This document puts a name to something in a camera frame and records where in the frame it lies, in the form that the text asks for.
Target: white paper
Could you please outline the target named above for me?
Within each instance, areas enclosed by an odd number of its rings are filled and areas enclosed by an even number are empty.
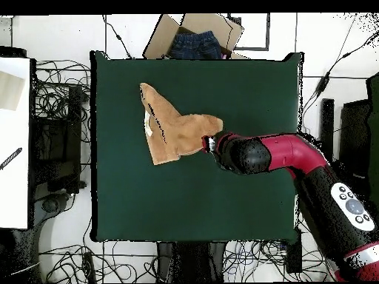
[[[150,121],[150,114],[148,113],[148,111],[145,111],[145,121],[144,121],[145,132],[150,137],[152,135],[152,130],[150,129],[149,121]]]
[[[17,110],[0,109],[0,163],[22,148],[22,152],[0,170],[0,227],[26,229],[30,60],[0,58],[0,71],[25,80]]]

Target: folded towel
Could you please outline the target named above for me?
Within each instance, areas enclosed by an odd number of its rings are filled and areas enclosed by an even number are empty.
[[[145,130],[154,165],[179,160],[202,148],[201,138],[223,128],[223,121],[212,115],[181,115],[150,85],[141,83]]]

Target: jeans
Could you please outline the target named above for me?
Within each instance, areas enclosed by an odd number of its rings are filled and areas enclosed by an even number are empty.
[[[180,60],[221,59],[221,47],[211,30],[202,34],[177,34],[169,56]]]

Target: circular button panel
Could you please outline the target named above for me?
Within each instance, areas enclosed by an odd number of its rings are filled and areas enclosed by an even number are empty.
[[[352,214],[363,214],[363,211],[364,211],[364,207],[362,203],[360,203],[360,201],[356,199],[349,199],[346,202],[346,209]]]
[[[357,217],[355,217],[355,221],[357,221],[358,223],[362,223],[363,218],[361,216],[357,216]]]

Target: green table surface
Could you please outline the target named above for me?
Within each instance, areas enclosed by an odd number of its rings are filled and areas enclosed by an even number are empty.
[[[295,188],[286,170],[239,176],[203,152],[154,166],[139,84],[156,88],[182,115],[215,115],[240,135],[296,132],[300,53],[285,61],[188,61],[109,60],[95,52],[91,60],[97,240],[295,238]]]

